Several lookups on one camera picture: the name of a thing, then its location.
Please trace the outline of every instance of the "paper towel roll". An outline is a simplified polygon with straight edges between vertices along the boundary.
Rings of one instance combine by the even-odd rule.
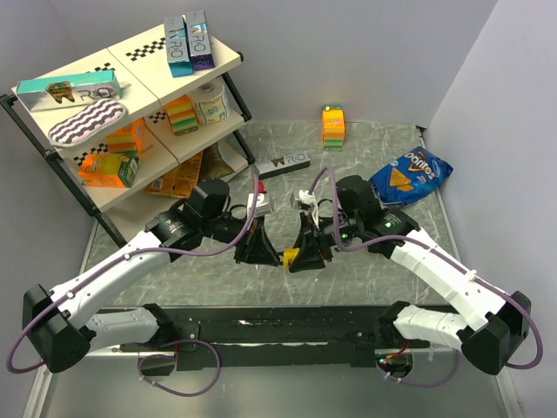
[[[230,116],[225,83],[220,78],[203,84],[189,96],[201,125],[219,124]]]

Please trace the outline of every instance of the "blue chip bag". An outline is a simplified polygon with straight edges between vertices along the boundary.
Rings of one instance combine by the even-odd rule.
[[[431,193],[451,175],[453,168],[418,146],[369,179],[386,205],[411,205]]]

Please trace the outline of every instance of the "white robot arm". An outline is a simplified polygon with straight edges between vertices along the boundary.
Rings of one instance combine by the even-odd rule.
[[[497,374],[527,337],[528,327],[522,316],[498,294],[476,283],[475,273],[440,249],[413,219],[402,211],[385,211],[379,204],[374,206],[371,188],[362,181],[359,176],[351,176],[337,183],[343,209],[340,231],[345,236],[363,240],[387,239],[393,235],[409,239],[410,242],[389,240],[369,246],[368,251],[382,253],[418,275],[456,311],[435,312],[407,302],[396,302],[379,321],[381,337],[393,347],[400,347],[405,340],[425,340],[451,347],[462,351],[482,371]],[[136,280],[177,258],[176,254],[165,250],[130,255],[133,251],[191,250],[205,236],[235,245],[234,258],[238,262],[279,265],[280,253],[274,251],[264,229],[264,216],[272,211],[269,197],[259,193],[253,200],[257,203],[251,216],[257,217],[251,224],[249,217],[247,221],[234,219],[225,210],[228,193],[227,184],[220,180],[204,182],[196,186],[190,198],[159,214],[128,245],[91,270],[48,292],[36,286],[25,294],[24,327],[48,305],[65,298],[28,334],[51,372],[63,371],[88,352],[102,347],[128,342],[158,347],[173,340],[171,321],[157,305],[121,313],[97,313],[107,300]],[[297,255],[285,268],[292,273],[323,268],[324,260],[332,258],[333,222],[319,218],[313,196],[303,194],[295,200],[308,200],[308,205],[302,208],[308,210],[310,216],[300,214],[300,235],[294,245]],[[252,225],[250,232],[238,239],[245,225]],[[436,253],[441,253],[446,260]],[[107,268],[121,258],[125,260]],[[87,286],[76,294],[72,292],[75,285],[99,272],[102,273]],[[526,296],[517,292],[512,297],[529,311],[530,301]]]

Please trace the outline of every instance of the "purple toothpaste box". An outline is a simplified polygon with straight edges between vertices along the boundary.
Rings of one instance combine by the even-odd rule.
[[[193,69],[206,70],[208,68],[215,68],[205,11],[200,10],[186,13],[185,25],[188,30],[190,60],[193,64]]]

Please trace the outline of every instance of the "white wall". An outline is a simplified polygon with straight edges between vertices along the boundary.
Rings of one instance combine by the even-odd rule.
[[[545,357],[513,378],[536,418],[557,407],[556,14],[552,0],[500,0],[426,131],[454,166],[443,197],[463,260],[534,304]],[[531,360],[534,344],[516,357]]]
[[[50,0],[83,55],[205,9],[256,119],[428,126],[496,0]]]
[[[47,0],[1,0],[0,94],[77,57]],[[0,405],[2,416],[21,416],[34,374],[14,375],[3,360],[21,329],[23,293],[74,276],[91,221],[34,148],[0,111]],[[18,366],[37,362],[26,341]]]

